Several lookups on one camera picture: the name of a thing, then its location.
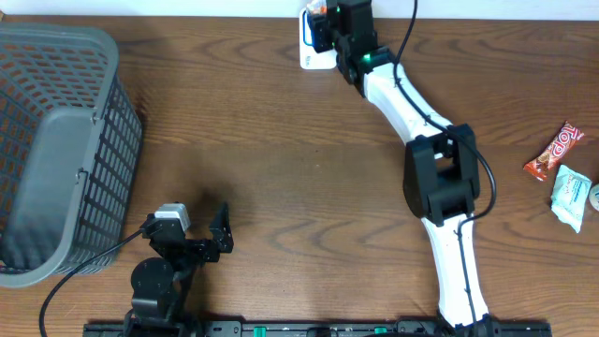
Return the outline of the small orange box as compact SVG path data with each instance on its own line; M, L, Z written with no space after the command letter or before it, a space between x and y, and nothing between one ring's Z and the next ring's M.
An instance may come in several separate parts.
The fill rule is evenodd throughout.
M306 12L312 15L325 15L328 12L327 0L309 0Z

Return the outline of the red chocolate bar wrapper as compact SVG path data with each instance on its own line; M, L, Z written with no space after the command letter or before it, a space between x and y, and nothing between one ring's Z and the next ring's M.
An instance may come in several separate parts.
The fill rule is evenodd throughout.
M523 170L543 182L548 173L584 136L585 134L579 128L565 121L551 143L540 155L525 164Z

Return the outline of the light green tissue pack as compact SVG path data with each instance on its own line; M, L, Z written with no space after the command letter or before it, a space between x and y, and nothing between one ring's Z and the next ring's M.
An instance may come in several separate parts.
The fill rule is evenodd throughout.
M582 227L586 201L592 182L566 165L560 165L551 195L551 210L576 233Z

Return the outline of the green lid jar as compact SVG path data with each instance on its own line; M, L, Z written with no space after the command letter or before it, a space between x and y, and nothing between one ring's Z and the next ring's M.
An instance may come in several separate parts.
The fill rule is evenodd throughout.
M599 211L599 184L594 185L589 192L588 200L591 206Z

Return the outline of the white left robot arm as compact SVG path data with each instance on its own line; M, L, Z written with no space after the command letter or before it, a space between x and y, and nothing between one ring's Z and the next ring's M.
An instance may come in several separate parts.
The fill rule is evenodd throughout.
M202 324L184 312L196 270L229 254L234 241L228 205L212 219L209 239L188 239L191 221L184 204L164 204L140 227L157 257L141 261L133 270L132 309L125 315L124 336L202 336Z

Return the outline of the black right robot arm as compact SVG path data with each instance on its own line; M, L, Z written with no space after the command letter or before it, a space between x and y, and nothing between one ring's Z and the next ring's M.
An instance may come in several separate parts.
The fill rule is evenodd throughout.
M369 1L310 1L300 13L302 66L337 68L376 106L401 138L402 191L424 225L439 282L439 330L452 336L487 334L489 309L473 244L479 219L479 170L489 164L467 125L437 113L408 79L402 53L378 41Z

